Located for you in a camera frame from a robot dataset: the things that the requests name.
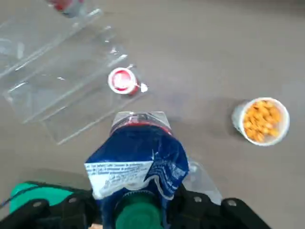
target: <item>plastic wrapper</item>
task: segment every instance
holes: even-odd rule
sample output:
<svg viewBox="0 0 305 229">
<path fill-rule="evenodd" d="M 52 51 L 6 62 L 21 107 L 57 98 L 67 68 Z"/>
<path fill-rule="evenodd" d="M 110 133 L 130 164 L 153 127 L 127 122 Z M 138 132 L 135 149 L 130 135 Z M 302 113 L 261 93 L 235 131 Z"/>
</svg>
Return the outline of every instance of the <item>plastic wrapper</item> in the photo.
<svg viewBox="0 0 305 229">
<path fill-rule="evenodd" d="M 41 121 L 59 144 L 148 90 L 109 26 L 84 29 L 7 78 L 21 77 L 5 98 L 22 122 Z"/>
<path fill-rule="evenodd" d="M 135 67 L 128 64 L 128 61 L 125 60 L 117 65 L 126 66 L 126 68 L 136 73 Z M 107 84 L 108 73 L 101 73 L 80 89 L 78 92 L 80 94 L 79 98 L 68 102 L 42 120 L 42 123 L 58 144 L 93 126 L 147 91 L 147 86 L 141 83 L 136 85 L 139 88 L 136 94 L 117 94 Z"/>
<path fill-rule="evenodd" d="M 126 115 L 116 117 L 111 136 L 85 163 L 105 228 L 111 228 L 122 197 L 153 194 L 161 205 L 173 198 L 188 173 L 185 151 L 162 128 L 160 114 L 131 114 L 132 122 Z"/>
<path fill-rule="evenodd" d="M 30 0 L 27 8 L 0 25 L 0 78 L 27 65 L 100 14 L 93 0 L 73 0 L 61 12 L 45 0 Z"/>
</svg>

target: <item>paper cup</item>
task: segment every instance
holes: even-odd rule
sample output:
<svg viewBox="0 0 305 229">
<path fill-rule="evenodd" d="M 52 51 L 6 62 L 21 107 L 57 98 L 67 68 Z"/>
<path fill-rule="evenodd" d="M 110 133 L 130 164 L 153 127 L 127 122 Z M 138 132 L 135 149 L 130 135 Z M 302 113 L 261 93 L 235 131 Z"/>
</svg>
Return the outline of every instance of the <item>paper cup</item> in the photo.
<svg viewBox="0 0 305 229">
<path fill-rule="evenodd" d="M 277 129 L 279 131 L 279 135 L 277 137 L 273 136 L 266 136 L 264 142 L 256 142 L 253 141 L 252 139 L 248 138 L 247 134 L 244 131 L 244 115 L 246 114 L 247 110 L 256 102 L 258 101 L 271 101 L 277 109 L 280 111 L 282 115 L 282 120 L 277 124 Z M 234 127 L 251 143 L 258 145 L 258 146 L 272 146 L 275 145 L 276 143 L 280 142 L 285 135 L 288 132 L 289 129 L 289 123 L 290 123 L 290 118 L 289 118 L 289 113 L 286 109 L 286 107 L 279 102 L 276 99 L 269 98 L 269 97 L 261 97 L 257 99 L 253 99 L 251 101 L 244 102 L 240 105 L 238 105 L 232 114 L 232 122 Z"/>
</svg>

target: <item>orange snack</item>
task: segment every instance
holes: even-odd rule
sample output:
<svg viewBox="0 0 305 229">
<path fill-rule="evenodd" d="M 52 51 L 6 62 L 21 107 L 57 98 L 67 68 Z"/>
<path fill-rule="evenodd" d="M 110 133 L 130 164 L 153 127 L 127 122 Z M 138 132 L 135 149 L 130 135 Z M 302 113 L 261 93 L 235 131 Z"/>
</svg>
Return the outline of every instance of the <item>orange snack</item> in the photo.
<svg viewBox="0 0 305 229">
<path fill-rule="evenodd" d="M 279 135 L 276 125 L 281 119 L 281 113 L 273 102 L 261 100 L 254 103 L 246 111 L 244 131 L 250 139 L 256 142 L 264 142 L 268 135 L 273 137 Z"/>
</svg>

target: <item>clear plastic bag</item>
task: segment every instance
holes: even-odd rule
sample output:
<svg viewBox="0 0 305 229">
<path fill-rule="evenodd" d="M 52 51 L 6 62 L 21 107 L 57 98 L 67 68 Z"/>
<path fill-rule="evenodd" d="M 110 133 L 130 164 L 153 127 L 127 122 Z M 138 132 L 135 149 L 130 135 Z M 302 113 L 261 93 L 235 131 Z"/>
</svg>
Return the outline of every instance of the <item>clear plastic bag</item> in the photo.
<svg viewBox="0 0 305 229">
<path fill-rule="evenodd" d="M 58 12 L 45 0 L 30 0 L 26 9 L 0 25 L 0 78 L 58 45 L 102 12 L 93 0 L 71 4 L 67 10 Z"/>
<path fill-rule="evenodd" d="M 97 35 L 82 32 L 81 41 L 74 43 L 68 39 L 48 52 L 44 60 L 39 58 L 7 77 L 25 77 L 4 93 L 22 122 L 48 116 L 54 112 L 50 107 L 69 96 L 79 98 L 80 89 L 95 78 L 105 79 L 109 70 L 127 58 L 126 51 L 114 42 L 110 27 Z"/>
<path fill-rule="evenodd" d="M 80 94 L 78 99 L 63 105 L 55 113 L 42 120 L 43 125 L 58 144 L 88 129 L 146 92 L 146 85 L 139 83 L 136 85 L 139 87 L 136 94 L 115 93 L 107 84 L 107 77 L 117 66 L 130 69 L 140 79 L 136 68 L 126 59 L 81 88 L 78 92 Z"/>
</svg>

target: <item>white cup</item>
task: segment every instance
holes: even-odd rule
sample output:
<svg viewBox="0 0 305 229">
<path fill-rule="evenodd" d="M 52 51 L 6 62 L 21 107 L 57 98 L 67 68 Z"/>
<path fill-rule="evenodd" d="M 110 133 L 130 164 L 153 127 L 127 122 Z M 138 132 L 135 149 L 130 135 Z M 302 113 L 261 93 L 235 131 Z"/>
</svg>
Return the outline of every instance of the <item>white cup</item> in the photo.
<svg viewBox="0 0 305 229">
<path fill-rule="evenodd" d="M 271 101 L 277 109 L 280 111 L 282 120 L 277 124 L 277 129 L 279 131 L 279 135 L 277 137 L 267 136 L 264 142 L 256 142 L 250 139 L 244 131 L 244 116 L 247 110 L 258 101 Z M 244 102 L 238 105 L 232 114 L 232 122 L 234 127 L 251 143 L 258 146 L 272 146 L 276 143 L 280 142 L 288 132 L 290 117 L 286 107 L 278 100 L 270 98 L 270 97 L 261 97 L 257 99 L 253 99 L 251 101 Z"/>
</svg>

